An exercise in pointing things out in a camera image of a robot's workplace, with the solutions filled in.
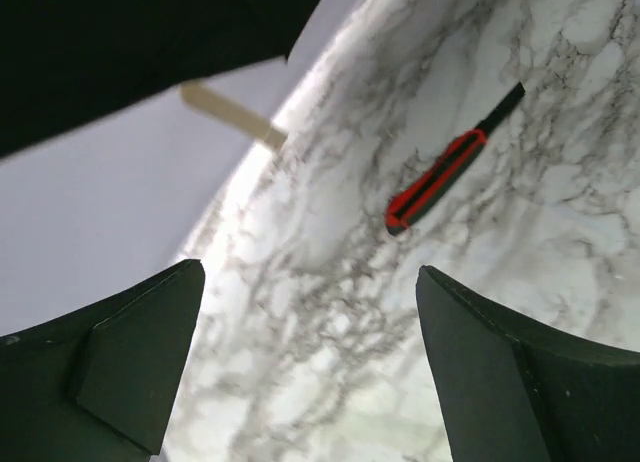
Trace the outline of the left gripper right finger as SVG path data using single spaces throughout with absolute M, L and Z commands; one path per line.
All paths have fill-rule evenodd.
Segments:
M 638 353 L 552 328 L 433 266 L 416 299 L 454 460 L 638 460 Z

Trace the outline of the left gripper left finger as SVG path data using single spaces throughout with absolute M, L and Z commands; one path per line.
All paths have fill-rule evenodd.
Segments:
M 148 461 L 161 452 L 205 285 L 183 260 L 1 338 L 4 461 Z

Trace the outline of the beige folding umbrella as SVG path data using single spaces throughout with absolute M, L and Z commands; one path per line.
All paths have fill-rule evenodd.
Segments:
M 1 0 L 1 153 L 287 57 L 321 0 Z

